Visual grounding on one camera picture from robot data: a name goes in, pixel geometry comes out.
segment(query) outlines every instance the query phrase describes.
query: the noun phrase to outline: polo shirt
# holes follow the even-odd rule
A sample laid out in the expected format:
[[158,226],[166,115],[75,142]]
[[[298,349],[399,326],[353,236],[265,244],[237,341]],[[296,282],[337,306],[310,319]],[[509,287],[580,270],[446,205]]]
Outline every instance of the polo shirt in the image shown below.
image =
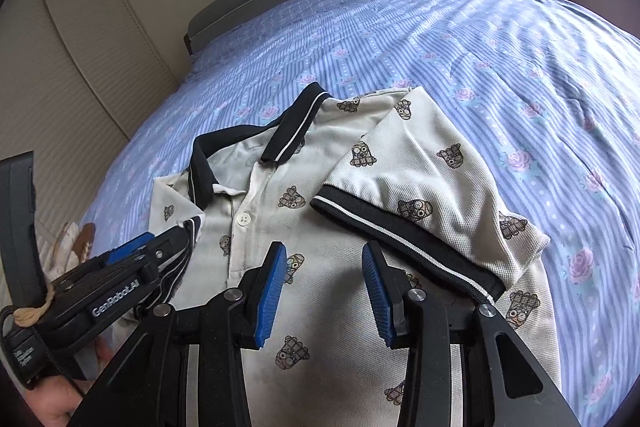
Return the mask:
[[[272,241],[287,248],[271,338],[242,351],[255,426],[397,424],[408,350],[378,336],[362,276],[371,239],[414,287],[494,304],[560,387],[549,238],[505,206],[481,153],[421,87],[337,100],[313,83],[267,126],[197,137],[189,168],[154,180],[149,230],[203,213],[166,296],[177,309],[237,286]],[[461,425],[458,346],[451,362]]]

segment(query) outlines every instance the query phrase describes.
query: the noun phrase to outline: blue striped bedsheet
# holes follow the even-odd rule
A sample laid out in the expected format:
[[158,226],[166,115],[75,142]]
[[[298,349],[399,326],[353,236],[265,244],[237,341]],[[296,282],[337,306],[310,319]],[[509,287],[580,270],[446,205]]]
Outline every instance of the blue striped bedsheet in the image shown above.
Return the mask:
[[265,124],[310,82],[337,98],[424,86],[543,253],[562,392],[600,427],[640,373],[640,42],[564,0],[291,0],[216,39],[111,166],[94,252],[146,230],[152,179],[193,138]]

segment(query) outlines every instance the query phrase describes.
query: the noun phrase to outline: shirt button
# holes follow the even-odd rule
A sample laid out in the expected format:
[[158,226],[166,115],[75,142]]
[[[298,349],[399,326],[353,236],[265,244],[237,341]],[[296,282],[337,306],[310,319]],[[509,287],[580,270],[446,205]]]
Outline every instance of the shirt button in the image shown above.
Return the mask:
[[236,223],[241,227],[246,227],[250,222],[251,216],[246,212],[242,212],[241,214],[238,214],[238,217],[236,217]]

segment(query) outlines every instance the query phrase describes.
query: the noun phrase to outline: screw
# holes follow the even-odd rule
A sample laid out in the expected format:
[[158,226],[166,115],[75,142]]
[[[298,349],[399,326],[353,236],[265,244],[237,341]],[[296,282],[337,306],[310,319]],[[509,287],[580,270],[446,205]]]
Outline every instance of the screw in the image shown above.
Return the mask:
[[480,313],[485,317],[494,317],[497,311],[491,304],[480,304]]
[[171,306],[169,304],[158,304],[154,308],[154,315],[156,317],[166,317],[169,313],[171,313]]
[[417,302],[424,301],[427,298],[427,294],[420,288],[411,288],[406,294],[409,295],[412,301]]
[[240,288],[229,288],[225,292],[225,299],[228,301],[239,301],[242,298],[242,290]]

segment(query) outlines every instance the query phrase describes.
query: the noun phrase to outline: black collar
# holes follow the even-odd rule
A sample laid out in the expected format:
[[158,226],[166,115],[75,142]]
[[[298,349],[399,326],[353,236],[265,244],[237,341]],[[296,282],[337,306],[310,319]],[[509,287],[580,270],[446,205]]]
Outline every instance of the black collar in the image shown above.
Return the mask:
[[213,184],[218,181],[207,158],[225,147],[256,136],[271,127],[278,126],[264,148],[260,160],[275,162],[278,165],[286,162],[305,137],[320,105],[329,97],[329,93],[317,82],[313,82],[305,87],[291,107],[265,126],[236,125],[198,136],[193,141],[193,153],[189,163],[191,201],[201,210],[205,210],[213,199]]

